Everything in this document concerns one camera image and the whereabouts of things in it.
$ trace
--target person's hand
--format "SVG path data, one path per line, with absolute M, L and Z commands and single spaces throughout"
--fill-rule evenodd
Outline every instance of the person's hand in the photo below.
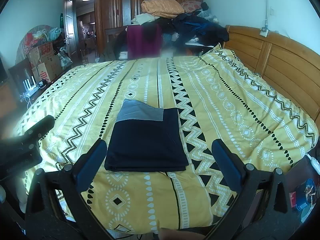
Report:
M 160 228 L 158 237 L 159 240 L 202 240 L 205 236 L 194 232 Z

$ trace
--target folded clothes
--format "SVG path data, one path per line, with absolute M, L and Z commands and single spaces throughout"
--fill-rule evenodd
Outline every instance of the folded clothes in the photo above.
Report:
M 159 19 L 160 17 L 159 16 L 153 16 L 149 13 L 142 13 L 142 14 L 139 14 L 139 15 L 136 15 L 135 18 L 133 18 L 131 20 L 131 22 L 133 24 L 139 24 L 139 25 L 142 25 L 144 23 L 151 23 L 153 21 L 155 21 L 156 19 Z
M 185 171 L 189 165 L 179 135 L 177 108 L 161 109 L 125 99 L 107 157 L 110 171 Z

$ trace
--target gray fabric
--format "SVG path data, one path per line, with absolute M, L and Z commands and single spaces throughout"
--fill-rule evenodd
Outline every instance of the gray fabric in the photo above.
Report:
M 131 119 L 163 121 L 163 109 L 149 106 L 138 100 L 125 99 L 116 122 Z

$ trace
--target pillow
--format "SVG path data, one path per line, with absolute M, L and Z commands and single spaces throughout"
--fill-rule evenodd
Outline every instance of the pillow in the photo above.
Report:
M 197 9 L 201 9 L 201 2 L 186 0 L 181 4 L 181 6 L 184 8 L 186 13 L 191 13 Z

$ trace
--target cardboard box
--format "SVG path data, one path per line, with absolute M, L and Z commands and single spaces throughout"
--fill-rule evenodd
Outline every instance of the cardboard box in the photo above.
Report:
M 32 73 L 35 77 L 36 82 L 40 82 L 42 79 L 45 79 L 48 83 L 50 83 L 61 72 L 62 68 L 58 55 L 49 58 L 45 63 L 39 64 L 38 68 L 32 68 Z
M 34 68 L 41 63 L 46 63 L 47 60 L 54 56 L 54 51 L 52 47 L 52 42 L 48 42 L 42 44 L 34 49 L 32 49 L 29 54 L 28 58 L 31 64 L 31 67 Z

